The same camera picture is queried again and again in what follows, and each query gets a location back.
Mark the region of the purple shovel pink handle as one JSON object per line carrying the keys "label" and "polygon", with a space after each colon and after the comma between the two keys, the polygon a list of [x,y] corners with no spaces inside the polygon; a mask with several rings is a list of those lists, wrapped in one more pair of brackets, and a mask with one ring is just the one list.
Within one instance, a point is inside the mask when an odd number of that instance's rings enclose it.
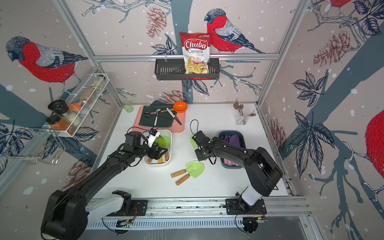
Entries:
{"label": "purple shovel pink handle", "polygon": [[231,136],[228,136],[228,135],[221,136],[221,139],[222,139],[223,141],[225,141],[226,143],[229,143],[229,142],[230,142],[230,139],[231,139]]}
{"label": "purple shovel pink handle", "polygon": [[229,161],[229,160],[227,160],[227,159],[224,159],[223,160],[223,163],[226,165],[226,166],[230,166],[230,167],[239,167],[240,165],[238,165],[238,164],[236,164],[236,163],[234,163],[234,162],[232,162],[232,161]]}
{"label": "purple shovel pink handle", "polygon": [[238,135],[229,136],[228,143],[230,145],[233,145],[233,146],[236,146],[236,147],[240,147],[241,146],[241,140],[240,140]]}

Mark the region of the green shovel yellow handle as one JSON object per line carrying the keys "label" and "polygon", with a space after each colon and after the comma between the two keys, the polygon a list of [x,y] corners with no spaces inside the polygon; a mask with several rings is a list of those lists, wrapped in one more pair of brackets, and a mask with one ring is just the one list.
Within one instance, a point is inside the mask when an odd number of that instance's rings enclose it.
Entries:
{"label": "green shovel yellow handle", "polygon": [[[158,136],[158,137],[155,139],[155,143],[158,143],[159,146],[162,147],[162,148],[165,148],[165,147],[166,147],[166,141],[165,141],[165,139],[164,139],[162,136]],[[164,159],[165,159],[165,157],[162,156],[162,157],[158,160],[158,164],[162,164]]]}

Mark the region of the white storage tray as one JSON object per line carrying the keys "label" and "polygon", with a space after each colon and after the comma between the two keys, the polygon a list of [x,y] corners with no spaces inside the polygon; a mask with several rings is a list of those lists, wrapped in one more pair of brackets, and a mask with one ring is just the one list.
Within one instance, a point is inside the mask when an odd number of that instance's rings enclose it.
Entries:
{"label": "white storage tray", "polygon": [[172,156],[172,133],[169,130],[157,130],[155,143],[160,147],[166,148],[167,152],[162,155],[159,160],[150,159],[148,156],[144,157],[144,163],[152,167],[162,167],[170,163]]}

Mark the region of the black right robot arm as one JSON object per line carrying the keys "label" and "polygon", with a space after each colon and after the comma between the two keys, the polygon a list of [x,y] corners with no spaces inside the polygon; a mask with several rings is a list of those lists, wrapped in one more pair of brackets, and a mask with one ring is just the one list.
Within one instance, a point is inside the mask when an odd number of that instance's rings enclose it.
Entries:
{"label": "black right robot arm", "polygon": [[192,140],[198,146],[195,150],[198,161],[223,158],[246,170],[250,186],[240,195],[241,205],[253,206],[278,189],[277,184],[283,177],[283,172],[266,149],[237,147],[218,137],[210,139],[202,131],[194,134]]}

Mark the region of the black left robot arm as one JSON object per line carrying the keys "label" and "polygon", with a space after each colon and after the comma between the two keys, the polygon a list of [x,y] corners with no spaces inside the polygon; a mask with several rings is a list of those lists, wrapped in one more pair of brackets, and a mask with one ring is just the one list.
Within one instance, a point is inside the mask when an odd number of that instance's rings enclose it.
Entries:
{"label": "black left robot arm", "polygon": [[49,197],[41,225],[41,235],[56,240],[77,240],[89,224],[90,213],[86,206],[94,195],[116,175],[144,156],[158,160],[167,148],[150,144],[140,132],[129,132],[126,140],[107,160],[80,183],[66,191],[57,190]]}

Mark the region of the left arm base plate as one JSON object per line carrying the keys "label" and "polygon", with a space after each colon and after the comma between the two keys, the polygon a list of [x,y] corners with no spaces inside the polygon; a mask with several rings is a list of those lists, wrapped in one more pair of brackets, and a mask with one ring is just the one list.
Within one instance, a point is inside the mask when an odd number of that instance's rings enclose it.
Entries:
{"label": "left arm base plate", "polygon": [[148,200],[129,200],[127,203],[123,203],[119,211],[109,214],[108,217],[145,216],[148,202]]}

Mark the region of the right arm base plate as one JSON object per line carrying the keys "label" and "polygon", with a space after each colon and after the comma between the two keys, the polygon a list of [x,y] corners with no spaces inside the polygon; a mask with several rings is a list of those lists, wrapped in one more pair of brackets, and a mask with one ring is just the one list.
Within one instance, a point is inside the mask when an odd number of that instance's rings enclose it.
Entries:
{"label": "right arm base plate", "polygon": [[266,205],[263,199],[254,205],[248,205],[242,198],[230,198],[225,201],[227,215],[266,215]]}

